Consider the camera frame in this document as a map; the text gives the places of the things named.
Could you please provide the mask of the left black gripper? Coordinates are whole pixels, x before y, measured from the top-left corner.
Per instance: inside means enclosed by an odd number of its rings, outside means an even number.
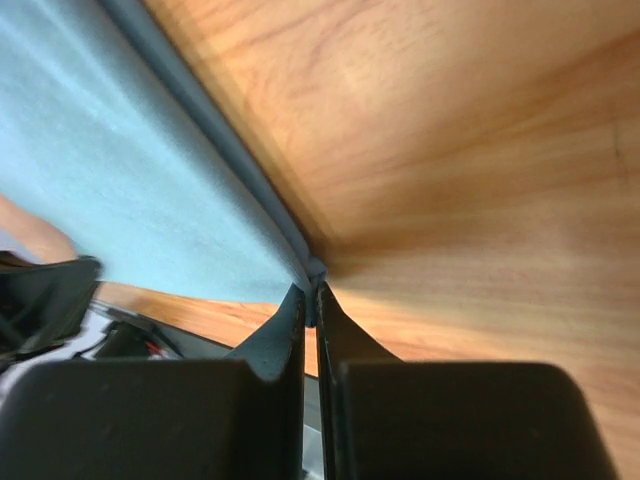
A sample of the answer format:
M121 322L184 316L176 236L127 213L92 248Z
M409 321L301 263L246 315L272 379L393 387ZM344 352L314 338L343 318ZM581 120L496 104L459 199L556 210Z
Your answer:
M3 251L1 356L34 358L77 337L101 271L90 256L36 264Z

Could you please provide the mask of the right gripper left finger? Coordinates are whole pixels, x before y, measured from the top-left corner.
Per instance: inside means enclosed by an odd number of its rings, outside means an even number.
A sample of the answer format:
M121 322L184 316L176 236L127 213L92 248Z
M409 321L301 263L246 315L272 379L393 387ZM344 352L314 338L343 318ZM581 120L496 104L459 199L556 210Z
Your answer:
M305 296L226 356L40 363L1 409L5 479L297 479Z

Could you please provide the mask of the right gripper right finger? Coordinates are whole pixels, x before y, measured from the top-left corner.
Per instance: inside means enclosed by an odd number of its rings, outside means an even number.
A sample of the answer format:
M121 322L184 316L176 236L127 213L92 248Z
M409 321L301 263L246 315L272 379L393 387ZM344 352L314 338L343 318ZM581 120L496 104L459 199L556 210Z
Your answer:
M574 380L548 363L399 359L327 285L316 300L329 479L614 479Z

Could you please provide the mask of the grey-blue t shirt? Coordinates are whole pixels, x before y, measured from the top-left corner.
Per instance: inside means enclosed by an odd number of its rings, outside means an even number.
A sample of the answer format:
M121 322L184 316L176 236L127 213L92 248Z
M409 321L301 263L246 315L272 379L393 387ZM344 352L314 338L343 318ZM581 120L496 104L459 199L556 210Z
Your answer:
M278 304L326 272L139 1L2 3L1 192L108 282Z

